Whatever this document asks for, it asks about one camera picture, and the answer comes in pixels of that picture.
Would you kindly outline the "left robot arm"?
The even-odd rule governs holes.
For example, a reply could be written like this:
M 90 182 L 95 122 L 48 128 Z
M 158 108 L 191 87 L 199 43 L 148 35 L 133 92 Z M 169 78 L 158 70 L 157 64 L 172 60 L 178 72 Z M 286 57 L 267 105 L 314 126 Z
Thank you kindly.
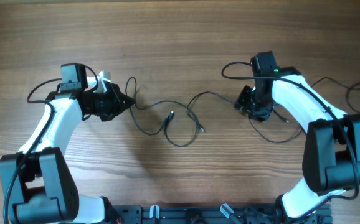
M 55 91 L 42 100 L 44 115 L 29 140 L 0 158 L 4 223 L 123 223 L 105 197 L 80 195 L 64 154 L 77 125 L 91 116 L 111 121 L 135 103 L 106 71 L 64 64 Z

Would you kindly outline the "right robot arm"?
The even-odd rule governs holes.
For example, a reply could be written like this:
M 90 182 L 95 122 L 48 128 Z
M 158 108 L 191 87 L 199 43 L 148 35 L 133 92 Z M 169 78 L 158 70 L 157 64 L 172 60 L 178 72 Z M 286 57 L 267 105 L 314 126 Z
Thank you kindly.
M 333 198 L 355 199 L 360 187 L 360 115 L 328 103 L 297 69 L 279 67 L 271 51 L 258 53 L 248 65 L 255 86 L 244 87 L 235 108 L 263 122 L 279 104 L 306 133 L 303 178 L 280 196 L 284 221 L 306 220 Z

